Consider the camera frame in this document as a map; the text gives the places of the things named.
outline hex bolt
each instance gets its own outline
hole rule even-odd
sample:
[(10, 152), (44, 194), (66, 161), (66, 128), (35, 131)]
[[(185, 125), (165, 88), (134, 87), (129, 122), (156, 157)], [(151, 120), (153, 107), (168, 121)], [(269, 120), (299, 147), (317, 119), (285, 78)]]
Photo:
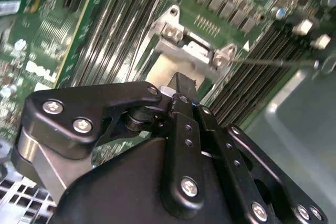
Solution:
[(257, 216), (257, 218), (262, 221), (266, 222), (267, 221), (267, 214), (264, 208), (261, 206), (261, 204), (253, 202), (252, 203), (252, 210), (254, 214)]
[(182, 191), (187, 194), (189, 197), (195, 197), (198, 193), (196, 183), (190, 178), (183, 178), (181, 180)]
[(203, 111), (207, 114), (211, 114), (211, 111), (207, 107), (203, 107)]
[(48, 101), (45, 102), (43, 105), (43, 110), (48, 114), (57, 115), (63, 111), (63, 106), (59, 102), (56, 101)]
[(322, 216), (320, 212), (315, 207), (310, 207), (310, 210), (316, 218), (318, 218), (319, 220), (322, 220)]
[(88, 133), (92, 130), (92, 125), (88, 120), (85, 119), (77, 119), (72, 124), (75, 131), (79, 133)]
[(310, 220), (310, 216), (308, 214), (308, 211), (303, 206), (298, 205), (297, 209), (298, 209), (298, 211), (299, 211), (299, 213), (300, 213), (300, 215), (302, 216), (303, 219)]

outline motherboard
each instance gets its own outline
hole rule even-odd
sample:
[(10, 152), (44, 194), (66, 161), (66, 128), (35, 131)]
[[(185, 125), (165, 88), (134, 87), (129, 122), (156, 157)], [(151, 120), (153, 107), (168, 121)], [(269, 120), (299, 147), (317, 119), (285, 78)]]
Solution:
[[(198, 99), (221, 125), (241, 125), (297, 69), (258, 61), (299, 62), (324, 50), (335, 6), (336, 0), (0, 0), (0, 139), (15, 140), (34, 91), (137, 80), (159, 87), (175, 72), (195, 80)], [(134, 141), (100, 147), (98, 163)]]

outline silver screw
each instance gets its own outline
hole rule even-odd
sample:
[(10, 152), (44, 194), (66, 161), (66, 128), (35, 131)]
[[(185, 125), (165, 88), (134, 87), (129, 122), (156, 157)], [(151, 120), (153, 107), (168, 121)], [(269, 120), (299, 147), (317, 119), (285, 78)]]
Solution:
[(233, 131), (235, 134), (239, 135), (239, 130), (238, 130), (236, 127), (232, 127), (232, 131)]
[(259, 220), (261, 220), (262, 222), (267, 221), (267, 214), (264, 208), (259, 203), (253, 202), (252, 210)]
[(181, 187), (184, 193), (187, 194), (189, 197), (195, 197), (198, 193), (195, 182), (193, 182), (189, 178), (183, 178), (181, 180)]
[(75, 131), (79, 133), (88, 133), (92, 130), (91, 123), (85, 119), (77, 119), (72, 125)]
[(207, 114), (211, 114), (211, 111), (207, 107), (203, 107), (203, 111)]
[(310, 207), (311, 212), (315, 215), (316, 218), (322, 220), (320, 212), (315, 207)]
[(303, 219), (310, 220), (310, 216), (309, 216), (307, 210), (303, 206), (298, 205), (297, 209), (298, 209), (300, 215), (303, 217)]
[(59, 102), (48, 101), (42, 105), (42, 108), (48, 114), (57, 115), (63, 111), (63, 106)]
[(158, 91), (156, 90), (156, 88), (154, 88), (154, 87), (149, 87), (148, 88), (148, 91), (151, 93), (151, 94), (155, 94), (155, 95), (157, 95), (158, 93)]
[(184, 97), (184, 96), (182, 95), (182, 96), (180, 96), (180, 99), (181, 99), (181, 101), (183, 101), (183, 102), (185, 102), (185, 103), (188, 103), (188, 99), (187, 99), (187, 97)]

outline metal rod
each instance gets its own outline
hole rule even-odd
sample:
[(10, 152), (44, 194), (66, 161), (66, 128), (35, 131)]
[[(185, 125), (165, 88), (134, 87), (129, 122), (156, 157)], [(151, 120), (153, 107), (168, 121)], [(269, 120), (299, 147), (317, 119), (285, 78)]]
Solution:
[(252, 64), (252, 65), (276, 66), (276, 67), (313, 67), (315, 69), (317, 69), (320, 64), (318, 60), (285, 61), (285, 60), (231, 59), (230, 62)]

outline green circuit board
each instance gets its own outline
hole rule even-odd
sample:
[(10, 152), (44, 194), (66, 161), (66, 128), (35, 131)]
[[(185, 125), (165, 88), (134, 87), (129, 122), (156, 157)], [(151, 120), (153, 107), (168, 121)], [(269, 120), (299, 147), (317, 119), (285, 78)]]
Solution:
[[(82, 64), (84, 61), (80, 55), (90, 42), (90, 35), (97, 30), (98, 17), (107, 1), (112, 0), (20, 1), (16, 14), (0, 16), (0, 88), (5, 87), (2, 93), (5, 92), (6, 96), (0, 98), (0, 138), (9, 142), (15, 138), (22, 106), (30, 93), (67, 87), (69, 80), (79, 72), (79, 79), (86, 76), (86, 82), (81, 85), (125, 81), (125, 73), (131, 68), (138, 46), (137, 36), (145, 27), (145, 22), (140, 18), (147, 17), (138, 15), (137, 9), (132, 9), (132, 6), (137, 4), (138, 10), (144, 11), (146, 5), (156, 0), (143, 0), (143, 3), (141, 0), (113, 0), (115, 5), (108, 16), (114, 20), (108, 20), (110, 26), (107, 25), (99, 34), (101, 41), (104, 42), (109, 36), (113, 24), (118, 30), (111, 43), (106, 44), (106, 58), (92, 69)], [(232, 8), (225, 9), (228, 3), (232, 4), (229, 6)], [(214, 0), (158, 0), (151, 19), (155, 21), (172, 5), (179, 6), (179, 23), (188, 31), (213, 48), (234, 43), (240, 57), (248, 56), (274, 22), (271, 12), (274, 7), (284, 8), (287, 16), (300, 13), (303, 17), (311, 18), (324, 33), (334, 29), (331, 25), (333, 10), (321, 6), (316, 0), (218, 0), (216, 3)], [(141, 26), (137, 27), (137, 33), (124, 32), (127, 35), (125, 40), (122, 31), (127, 31), (129, 27), (135, 29), (132, 20), (141, 21)], [(144, 54), (137, 57), (131, 76), (136, 76), (150, 57), (155, 40), (153, 37)], [(114, 58), (112, 55), (117, 51), (117, 45), (123, 47)], [(211, 85), (208, 79), (203, 81), (199, 88), (200, 97)]]
[(64, 7), (64, 0), (40, 0), (32, 12), (35, 1), (22, 0), (17, 14), (0, 16), (0, 83), (9, 87), (3, 92), (10, 96), (0, 98), (0, 138), (10, 142), (17, 134), (25, 98), (56, 86), (74, 36), (84, 37), (88, 30), (79, 30), (79, 25), (83, 19), (91, 21), (99, 4), (83, 0), (73, 12)]

